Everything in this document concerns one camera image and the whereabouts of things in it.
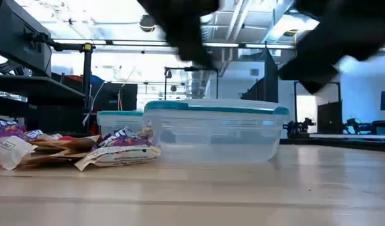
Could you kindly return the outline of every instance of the wooden table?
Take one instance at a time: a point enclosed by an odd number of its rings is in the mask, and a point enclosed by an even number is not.
[[[281,146],[259,166],[0,168],[5,225],[385,225],[385,153]]]

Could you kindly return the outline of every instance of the teal container lid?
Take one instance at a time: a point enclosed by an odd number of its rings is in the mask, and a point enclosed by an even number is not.
[[[97,113],[98,116],[143,116],[143,112],[130,110],[104,110]]]
[[[199,110],[199,111],[211,111],[211,112],[235,112],[235,113],[253,113],[253,114],[277,114],[288,115],[289,111],[285,107],[278,107],[275,110],[271,109],[243,109],[236,107],[190,107],[188,103],[178,101],[163,101],[155,100],[148,102],[144,110]]]

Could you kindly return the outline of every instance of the black monitor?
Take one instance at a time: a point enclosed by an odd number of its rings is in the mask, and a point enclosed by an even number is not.
[[[33,75],[51,77],[50,47],[25,38],[25,34],[40,33],[51,35],[14,0],[0,0],[0,55],[32,70]]]

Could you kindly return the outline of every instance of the table surface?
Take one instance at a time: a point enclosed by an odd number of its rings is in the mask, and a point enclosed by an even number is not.
[[[385,225],[385,153],[281,146],[258,166],[0,168],[0,225]]]

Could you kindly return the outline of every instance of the computer monitor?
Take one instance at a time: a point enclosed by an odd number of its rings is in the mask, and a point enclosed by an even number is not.
[[[51,77],[51,48],[28,41],[25,34],[50,32],[14,0],[0,0],[0,55],[32,70],[33,75]]]

